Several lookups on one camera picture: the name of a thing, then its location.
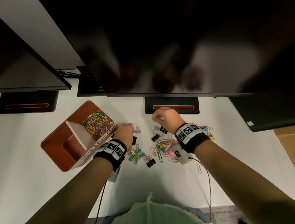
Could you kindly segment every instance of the white desk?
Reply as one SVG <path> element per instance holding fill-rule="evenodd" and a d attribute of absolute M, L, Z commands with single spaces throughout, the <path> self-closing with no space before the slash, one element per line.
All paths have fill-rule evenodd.
<path fill-rule="evenodd" d="M 86 100 L 92 100 L 116 123 L 139 125 L 137 143 L 148 154 L 155 123 L 144 113 L 142 97 L 77 97 L 78 80 L 69 79 L 71 91 L 61 91 L 53 113 L 0 115 L 0 223 L 26 222 L 81 168 L 63 173 L 40 148 L 41 141 Z M 216 143 L 262 174 L 295 199 L 295 168 L 273 131 L 252 133 L 228 98 L 200 97 L 200 114 L 183 115 L 184 120 L 215 129 Z M 108 182 L 99 216 L 126 210 L 134 202 L 153 201 L 208 207 L 209 185 L 204 168 L 197 162 L 183 166 L 167 158 L 148 168 L 122 163 L 116 183 Z M 211 179 L 212 206 L 233 203 Z M 100 197 L 89 217 L 96 217 Z"/>

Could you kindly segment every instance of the black wristband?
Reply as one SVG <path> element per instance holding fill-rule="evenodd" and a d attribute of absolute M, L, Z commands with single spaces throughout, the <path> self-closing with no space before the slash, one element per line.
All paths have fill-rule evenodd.
<path fill-rule="evenodd" d="M 102 157 L 110 161 L 116 170 L 124 160 L 127 152 L 126 145 L 120 140 L 113 139 L 104 143 L 94 154 L 93 158 Z"/>
<path fill-rule="evenodd" d="M 193 153 L 197 146 L 206 140 L 210 140 L 204 131 L 193 123 L 181 125 L 175 133 L 175 137 L 181 148 L 187 153 Z"/>

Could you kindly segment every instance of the brown desk organizer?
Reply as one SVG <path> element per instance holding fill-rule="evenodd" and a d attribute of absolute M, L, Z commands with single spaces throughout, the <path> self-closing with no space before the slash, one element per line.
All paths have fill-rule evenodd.
<path fill-rule="evenodd" d="M 107 130 L 105 134 L 97 140 L 94 140 L 85 129 L 85 133 L 89 135 L 90 139 L 92 139 L 90 141 L 93 141 L 94 144 L 90 143 L 92 147 L 83 147 L 79 135 L 73 133 L 69 125 L 66 124 L 66 121 L 68 121 L 67 123 L 73 122 L 82 125 L 91 114 L 100 111 L 102 110 L 92 101 L 86 101 L 41 142 L 41 148 L 61 171 L 65 172 L 83 166 L 95 153 L 96 149 L 106 142 L 116 131 L 117 125 L 113 120 L 113 125 L 105 123 Z M 80 129 L 80 132 L 82 132 L 81 134 L 83 134 L 84 137 L 88 137 L 87 134 L 83 132 L 82 126 L 80 127 L 79 125 L 76 126 Z"/>

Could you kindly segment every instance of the person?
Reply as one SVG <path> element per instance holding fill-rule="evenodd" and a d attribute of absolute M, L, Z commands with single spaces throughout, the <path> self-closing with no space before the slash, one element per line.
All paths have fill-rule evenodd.
<path fill-rule="evenodd" d="M 188 125 L 174 109 L 168 107 L 161 107 L 155 111 L 152 120 L 172 134 L 181 131 L 180 127 Z M 125 145 L 124 148 L 126 148 L 133 141 L 133 131 L 132 124 L 123 124 L 118 127 L 113 139 Z M 252 223 L 291 223 L 294 220 L 294 200 L 217 144 L 204 136 L 201 138 L 203 139 L 200 140 L 198 137 L 194 143 L 190 144 L 184 145 L 182 142 L 181 147 L 192 151 L 197 156 L 231 201 Z M 94 159 L 45 203 L 27 224 L 84 224 L 113 166 L 117 167 L 118 164 L 107 156 L 94 156 Z M 188 210 L 188 208 L 183 209 L 173 205 L 152 203 L 148 198 L 147 202 L 136 203 L 127 213 L 117 216 L 112 222 L 204 223 L 205 221 L 206 223 L 206 220 L 199 219 L 202 215 L 195 215 L 194 211 L 188 212 Z"/>

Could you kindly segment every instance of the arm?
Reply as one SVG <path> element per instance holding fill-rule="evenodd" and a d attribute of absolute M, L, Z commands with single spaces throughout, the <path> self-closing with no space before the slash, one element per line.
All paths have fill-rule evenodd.
<path fill-rule="evenodd" d="M 157 110 L 152 119 L 173 134 L 185 123 L 170 108 Z M 290 197 L 214 142 L 204 141 L 194 154 L 253 223 L 289 223 L 293 219 L 295 202 Z"/>
<path fill-rule="evenodd" d="M 121 125 L 114 139 L 130 146 L 133 131 L 132 124 Z M 94 158 L 46 202 L 27 224 L 84 224 L 112 170 L 113 165 L 107 159 Z"/>

